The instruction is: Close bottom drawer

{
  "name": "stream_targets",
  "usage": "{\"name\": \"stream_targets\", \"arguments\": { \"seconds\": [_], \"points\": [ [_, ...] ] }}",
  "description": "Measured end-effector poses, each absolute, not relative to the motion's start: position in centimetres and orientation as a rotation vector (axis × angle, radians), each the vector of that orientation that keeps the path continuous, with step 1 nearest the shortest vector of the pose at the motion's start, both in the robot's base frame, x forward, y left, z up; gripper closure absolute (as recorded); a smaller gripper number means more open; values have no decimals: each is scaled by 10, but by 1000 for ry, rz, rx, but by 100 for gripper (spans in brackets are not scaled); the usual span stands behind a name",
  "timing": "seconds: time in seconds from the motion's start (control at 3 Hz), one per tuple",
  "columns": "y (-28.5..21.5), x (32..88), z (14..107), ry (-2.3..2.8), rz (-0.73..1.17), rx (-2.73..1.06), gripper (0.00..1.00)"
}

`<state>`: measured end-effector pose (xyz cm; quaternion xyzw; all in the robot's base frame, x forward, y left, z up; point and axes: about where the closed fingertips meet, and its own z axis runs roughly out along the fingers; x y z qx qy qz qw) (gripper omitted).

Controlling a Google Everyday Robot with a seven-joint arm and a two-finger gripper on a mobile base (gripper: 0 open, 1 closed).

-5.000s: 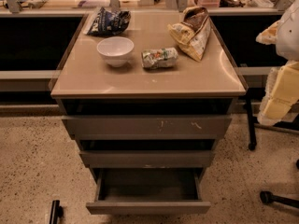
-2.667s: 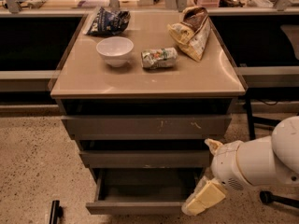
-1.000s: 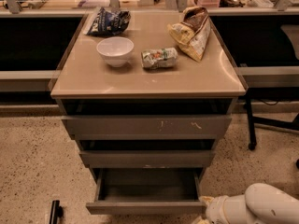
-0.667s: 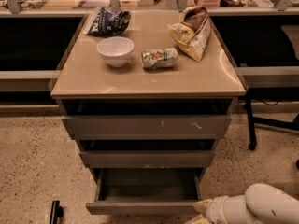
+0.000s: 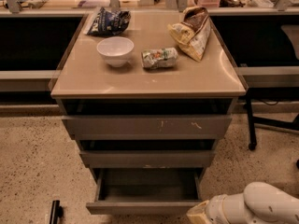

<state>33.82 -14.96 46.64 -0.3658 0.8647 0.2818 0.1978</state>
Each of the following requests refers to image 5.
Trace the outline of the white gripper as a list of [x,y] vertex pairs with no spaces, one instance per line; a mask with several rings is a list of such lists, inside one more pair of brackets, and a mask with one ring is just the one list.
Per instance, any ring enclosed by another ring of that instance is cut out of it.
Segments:
[[247,224],[248,217],[242,194],[218,195],[187,211],[192,224]]

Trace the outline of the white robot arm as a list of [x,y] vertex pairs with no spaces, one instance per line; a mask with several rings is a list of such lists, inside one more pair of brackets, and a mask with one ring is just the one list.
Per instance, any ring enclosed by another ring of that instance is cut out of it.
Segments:
[[299,224],[299,200],[264,182],[241,193],[222,194],[187,212],[192,224]]

